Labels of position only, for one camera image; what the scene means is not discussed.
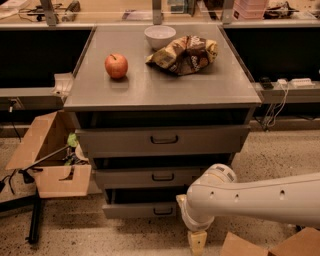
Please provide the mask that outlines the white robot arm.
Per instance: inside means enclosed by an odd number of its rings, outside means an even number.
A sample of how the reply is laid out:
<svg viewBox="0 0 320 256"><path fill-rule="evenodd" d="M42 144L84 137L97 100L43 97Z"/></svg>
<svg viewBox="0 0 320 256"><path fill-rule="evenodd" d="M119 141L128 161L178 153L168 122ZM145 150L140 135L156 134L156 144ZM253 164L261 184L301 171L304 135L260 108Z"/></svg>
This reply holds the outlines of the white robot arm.
<svg viewBox="0 0 320 256"><path fill-rule="evenodd" d="M209 167L176 200L188 228L192 256L202 256L207 229L217 216L246 216L320 227L320 174L239 183L224 164Z"/></svg>

